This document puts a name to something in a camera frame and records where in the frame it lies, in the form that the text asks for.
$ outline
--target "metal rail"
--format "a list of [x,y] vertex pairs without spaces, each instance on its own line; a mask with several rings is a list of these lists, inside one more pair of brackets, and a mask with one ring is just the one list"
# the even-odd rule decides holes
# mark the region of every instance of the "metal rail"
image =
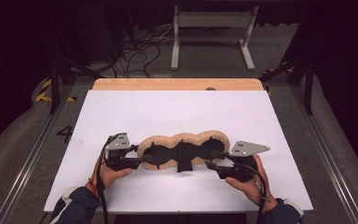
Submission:
[[303,96],[302,92],[299,89],[299,87],[292,86],[290,87],[290,90],[292,94],[295,96],[296,102],[298,106],[300,107],[300,110],[308,123],[312,134],[315,138],[315,141],[317,143],[317,148],[319,155],[321,156],[321,159],[324,163],[324,166],[326,168],[327,173],[330,175],[330,179],[333,182],[333,185],[337,191],[338,197],[341,200],[345,211],[347,212],[347,215],[349,219],[351,220],[351,223],[358,223],[358,206],[356,205],[356,202],[354,201],[353,197],[351,196],[351,192],[348,189],[348,186],[345,182],[344,177],[342,176],[341,172],[338,170],[338,167],[336,165],[336,162],[334,161],[333,156],[330,153],[330,150],[325,143],[322,134],[318,128],[318,125],[316,124],[315,120],[313,119],[312,115],[309,115],[307,112],[307,109],[303,105]]
[[20,196],[22,195],[22,192],[25,189],[25,186],[27,185],[29,178],[31,177],[31,174],[37,164],[37,161],[39,160],[40,154],[43,151],[44,145],[46,144],[50,130],[56,118],[60,114],[62,106],[66,102],[65,99],[68,98],[72,88],[72,86],[63,86],[63,90],[60,95],[60,104],[58,105],[56,111],[48,116],[46,123],[44,124],[41,133],[37,137],[37,140],[27,160],[22,166],[21,171],[19,172],[9,194],[7,195],[4,203],[1,206],[0,224],[7,223],[7,220],[10,218],[17,202],[19,201]]

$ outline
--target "wrist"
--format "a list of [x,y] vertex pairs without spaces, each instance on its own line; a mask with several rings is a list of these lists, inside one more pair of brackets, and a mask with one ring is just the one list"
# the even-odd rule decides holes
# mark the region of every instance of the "wrist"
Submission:
[[84,187],[89,189],[89,191],[91,191],[95,197],[100,198],[100,194],[98,193],[96,186],[97,186],[97,180],[92,178],[89,179],[89,182],[87,182],[87,184]]
[[266,197],[268,198],[263,206],[263,214],[265,214],[266,212],[268,212],[269,210],[273,209],[274,207],[276,207],[278,205],[278,202],[276,201],[276,199],[274,198],[274,196],[272,196],[272,194],[267,194]]

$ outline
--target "white stand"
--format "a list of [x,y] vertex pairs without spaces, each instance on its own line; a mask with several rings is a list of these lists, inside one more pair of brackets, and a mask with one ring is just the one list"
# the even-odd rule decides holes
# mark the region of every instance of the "white stand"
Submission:
[[248,43],[255,24],[258,7],[253,7],[252,12],[179,12],[175,6],[173,16],[173,49],[171,69],[179,68],[179,27],[245,27],[245,38],[240,40],[240,46],[246,65],[250,71],[255,70]]

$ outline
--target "silver bracket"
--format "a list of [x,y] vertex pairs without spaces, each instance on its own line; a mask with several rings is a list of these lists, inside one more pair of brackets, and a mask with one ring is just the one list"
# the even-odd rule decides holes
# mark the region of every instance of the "silver bracket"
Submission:
[[130,139],[126,133],[120,133],[117,137],[106,146],[106,150],[121,150],[121,149],[130,149]]
[[266,146],[244,141],[238,141],[229,151],[229,155],[231,157],[248,157],[268,150],[269,147]]

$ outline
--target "dark background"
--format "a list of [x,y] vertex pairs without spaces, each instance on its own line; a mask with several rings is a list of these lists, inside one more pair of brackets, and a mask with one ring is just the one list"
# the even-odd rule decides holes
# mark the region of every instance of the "dark background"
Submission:
[[[108,9],[119,11],[121,19],[130,15],[126,7]],[[256,23],[299,23],[304,11],[303,7],[261,7]],[[114,60],[120,52],[124,34],[120,18],[109,18],[111,23],[106,24],[98,6],[50,7],[48,12],[29,0],[0,1],[0,133],[32,106],[32,92],[49,75],[52,54],[87,65],[93,60]],[[131,7],[130,12],[133,24],[140,28],[152,30],[172,22],[172,7]],[[89,21],[82,20],[84,15]],[[312,16],[313,25],[326,31],[321,50],[315,55],[315,74],[358,156],[358,1],[339,1]],[[289,59],[312,44],[309,35],[294,39]]]

